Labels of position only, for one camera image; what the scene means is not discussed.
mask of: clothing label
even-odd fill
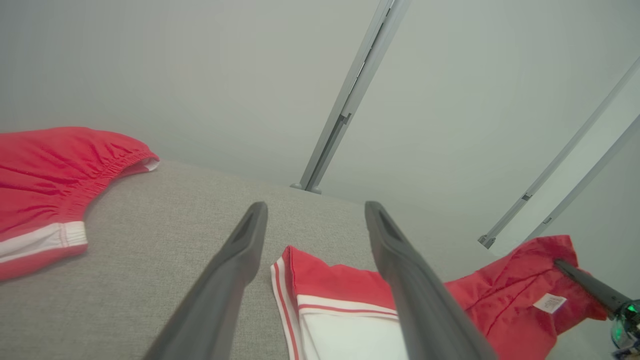
[[[562,304],[564,304],[565,301],[566,301],[566,297],[555,296],[555,295],[546,293],[545,296],[540,298],[540,300],[536,301],[536,303],[533,304],[533,306],[537,307],[538,309],[544,312],[553,314],[555,313],[556,310],[558,310],[562,306]]]

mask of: red shorts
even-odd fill
[[[83,253],[91,200],[111,180],[158,164],[144,143],[109,131],[0,134],[0,281]]]

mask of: white stripe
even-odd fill
[[[357,313],[348,313],[345,311],[336,311],[336,310],[328,310],[328,309],[316,309],[314,307],[306,307],[304,309],[300,309],[300,315],[307,314],[327,314],[327,315],[335,315],[335,316],[351,316],[351,317],[368,317],[368,318],[387,318],[392,320],[398,320],[397,315],[391,314],[381,314],[381,313],[368,313],[367,311],[357,312]]]
[[[0,242],[0,263],[39,252],[86,244],[84,222],[56,222]]]
[[[144,167],[146,167],[149,171],[155,170],[158,167],[158,165],[160,165],[160,161],[157,161],[154,158],[147,158],[147,159],[144,159],[142,162],[143,162],[142,165],[144,165]]]
[[[289,292],[287,291],[287,283],[285,282],[284,276],[284,273],[286,271],[284,260],[282,258],[278,259],[278,261],[276,261],[276,266],[278,267],[278,273],[280,275],[280,290],[282,291],[282,298],[284,299],[284,305],[287,307],[287,312],[289,313],[289,321],[291,322],[293,337],[296,340],[296,345],[298,348],[298,359],[304,360],[305,353],[302,349],[302,336],[300,331],[300,323],[298,322],[298,309],[293,308]]]
[[[296,357],[293,354],[293,343],[291,342],[291,334],[289,334],[289,326],[287,325],[287,318],[284,315],[284,309],[282,302],[280,301],[280,294],[278,293],[278,283],[276,282],[276,268],[275,264],[271,265],[271,285],[273,287],[273,295],[276,298],[276,304],[278,304],[278,311],[280,312],[280,319],[282,321],[282,328],[284,329],[284,337],[287,339],[287,347],[289,348],[289,360],[295,360]]]
[[[322,305],[322,306],[337,307],[339,309],[346,309],[346,310],[384,311],[386,313],[392,313],[397,315],[396,310],[389,309],[388,307],[367,304],[365,302],[334,300],[334,299],[328,299],[326,297],[319,297],[319,296],[313,296],[313,295],[298,295],[297,299],[298,299],[298,306]]]

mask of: white wall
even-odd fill
[[[0,131],[89,126],[300,180],[370,0],[0,1]]]
[[[640,299],[640,132],[613,157],[552,222],[544,236],[569,234],[581,268]],[[610,322],[586,321],[575,330],[602,358],[613,350]]]
[[[379,200],[426,248],[482,251],[640,56],[639,17],[633,0],[414,1],[319,187]]]

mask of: red fabric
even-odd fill
[[[142,142],[85,127],[0,134],[0,243],[54,223],[82,221],[89,203],[120,176],[159,160]],[[54,249],[0,262],[0,281],[84,252]]]
[[[285,273],[287,290],[295,308],[298,307],[296,295],[313,295],[396,309],[391,288],[377,272],[346,265],[329,266],[293,246],[284,250],[282,259],[288,270]]]
[[[578,267],[568,235],[535,238],[498,261],[445,285],[501,359],[544,359],[556,338],[606,310],[556,269],[563,259]],[[532,306],[544,294],[567,301],[553,314]]]
[[[292,246],[282,258],[296,309],[295,295],[396,308],[389,285],[377,272],[328,266]],[[544,359],[558,335],[586,318],[605,320],[607,315],[593,297],[554,267],[558,258],[578,266],[569,236],[536,238],[445,286],[501,359]],[[555,313],[546,313],[533,306],[546,293],[567,301]]]

